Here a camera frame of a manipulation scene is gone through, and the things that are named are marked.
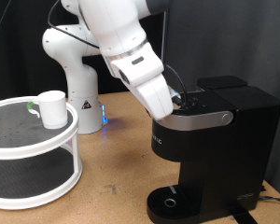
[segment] table surface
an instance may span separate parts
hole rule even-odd
[[[130,92],[99,96],[109,122],[97,133],[78,137],[83,163],[77,185],[60,199],[20,211],[0,210],[0,223],[152,223],[147,196],[154,189],[177,184],[179,163],[151,150],[152,119]],[[260,195],[280,198],[264,182]],[[280,202],[262,201],[250,214],[260,224],[280,223]],[[206,222],[236,224],[232,217]]]

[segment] coffee maker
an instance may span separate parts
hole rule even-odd
[[[194,224],[255,209],[280,118],[280,100],[238,77],[198,80],[189,106],[153,120],[152,150],[180,162],[177,185],[155,189],[158,224]]]

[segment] mesh tray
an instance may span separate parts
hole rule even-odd
[[[0,148],[26,147],[44,142],[64,132],[73,122],[67,111],[67,124],[57,130],[46,129],[37,115],[29,113],[27,103],[0,106]]]
[[[22,199],[49,192],[73,173],[73,155],[61,147],[31,158],[0,161],[0,198]]]

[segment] mug handle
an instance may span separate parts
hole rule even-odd
[[[32,109],[32,106],[33,106],[34,103],[35,103],[35,102],[30,101],[30,102],[27,104],[27,109],[28,109],[28,111],[29,111],[30,113],[36,114],[37,117],[40,118],[39,113],[38,113],[36,110],[33,110],[33,109]]]

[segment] power cord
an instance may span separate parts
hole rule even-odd
[[[273,197],[270,197],[270,196],[261,196],[259,197],[259,201],[264,201],[264,200],[277,200],[280,202],[280,198],[273,198]]]
[[[1,22],[2,22],[3,18],[5,17],[5,15],[7,13],[7,9],[9,8],[10,3],[11,3],[11,0],[9,0],[9,2],[7,3],[6,9],[4,10],[4,12],[2,14],[2,17],[0,19],[0,25],[1,25]]]
[[[177,77],[181,87],[183,88],[183,92],[184,92],[184,104],[182,104],[182,106],[187,107],[189,105],[189,101],[188,101],[188,95],[187,95],[187,88],[183,82],[183,80],[180,78],[180,76],[178,75],[178,73],[168,64],[164,64],[165,67],[169,68]]]
[[[70,35],[70,36],[72,36],[73,38],[75,38],[75,39],[77,39],[77,40],[79,40],[79,41],[81,41],[81,42],[83,42],[83,43],[85,43],[85,44],[87,44],[87,45],[90,45],[90,46],[92,46],[92,47],[95,48],[95,49],[99,49],[98,46],[93,45],[93,44],[91,44],[90,42],[87,42],[87,41],[85,41],[85,40],[83,40],[83,39],[81,39],[81,38],[79,38],[79,37],[77,37],[77,36],[75,36],[75,35],[72,35],[72,34],[66,32],[66,31],[64,31],[64,30],[62,30],[62,29],[59,29],[58,27],[54,26],[54,25],[50,22],[50,16],[51,16],[51,14],[52,14],[54,8],[56,8],[56,6],[58,5],[59,2],[60,2],[60,0],[58,0],[58,1],[54,4],[54,6],[50,9],[50,11],[49,11],[49,15],[48,15],[48,25],[49,25],[51,28],[53,28],[53,29],[55,29],[55,30],[58,30],[58,31],[60,31],[60,32],[63,32],[63,33],[65,33],[66,35]]]

